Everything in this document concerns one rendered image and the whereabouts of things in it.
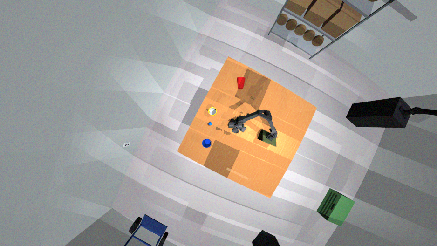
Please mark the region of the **yellow mug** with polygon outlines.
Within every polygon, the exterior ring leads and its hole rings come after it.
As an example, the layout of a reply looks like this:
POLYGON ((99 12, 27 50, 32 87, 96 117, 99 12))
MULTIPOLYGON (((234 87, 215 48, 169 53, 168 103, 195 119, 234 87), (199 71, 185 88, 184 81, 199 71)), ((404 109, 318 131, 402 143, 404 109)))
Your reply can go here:
POLYGON ((209 113, 210 115, 214 116, 214 115, 216 115, 217 110, 216 110, 215 107, 210 107, 209 110, 208 110, 208 113, 209 113))

